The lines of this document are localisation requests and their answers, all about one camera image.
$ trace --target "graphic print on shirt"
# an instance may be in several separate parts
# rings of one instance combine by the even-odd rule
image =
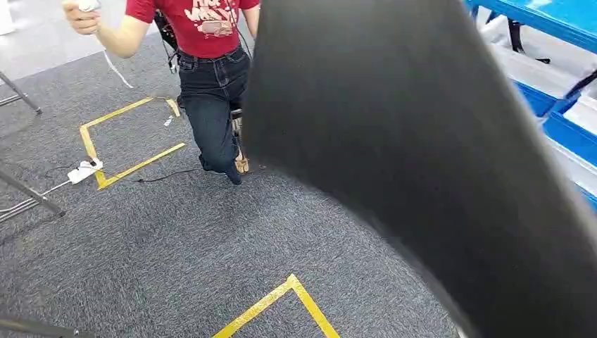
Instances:
[[[185,9],[184,14],[194,22],[199,32],[208,37],[232,35],[238,17],[234,6],[238,0],[193,0],[193,8]]]

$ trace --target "floor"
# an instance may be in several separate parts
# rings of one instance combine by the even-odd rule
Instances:
[[[122,2],[104,0],[103,10],[117,13]],[[67,168],[53,168],[85,158],[80,125],[178,94],[158,35],[135,57],[113,58],[129,89],[92,37],[68,31],[60,8],[43,4],[11,0],[18,22],[24,9],[30,21],[0,37],[2,69],[44,109],[0,107],[0,166],[40,192],[66,180]],[[53,192],[62,218],[36,208],[0,224],[0,315],[102,337],[212,337],[293,275],[340,337],[457,337],[400,256],[336,201],[289,177],[262,169],[235,187],[195,170],[133,182],[199,168],[184,114],[166,126],[171,115],[156,99],[91,127],[106,176],[186,146],[105,189],[91,177]],[[0,182],[0,208],[24,198]],[[234,337],[333,337],[296,292],[268,305]]]

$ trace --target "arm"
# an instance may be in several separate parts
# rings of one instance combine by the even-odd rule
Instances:
[[[95,34],[106,49],[121,58],[129,58],[137,52],[149,29],[148,23],[126,15],[120,28],[113,30],[100,21],[99,13],[81,12],[79,5],[74,2],[65,2],[63,9],[68,22],[77,33]]]
[[[249,32],[254,39],[257,37],[257,27],[259,26],[259,8],[260,6],[257,5],[253,8],[243,10],[246,26],[249,28]]]
[[[95,35],[110,52],[121,58],[130,58],[139,49],[148,29],[148,23],[125,15],[120,28],[113,30],[103,23],[99,23]]]

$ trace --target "black curved panel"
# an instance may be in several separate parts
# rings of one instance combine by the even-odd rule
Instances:
[[[370,222],[470,337],[597,337],[597,225],[526,115],[457,0],[263,1],[250,157]]]

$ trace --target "hand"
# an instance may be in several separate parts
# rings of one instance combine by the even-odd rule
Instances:
[[[99,13],[96,11],[83,12],[76,2],[63,2],[62,9],[70,26],[79,34],[90,35],[99,29]]]

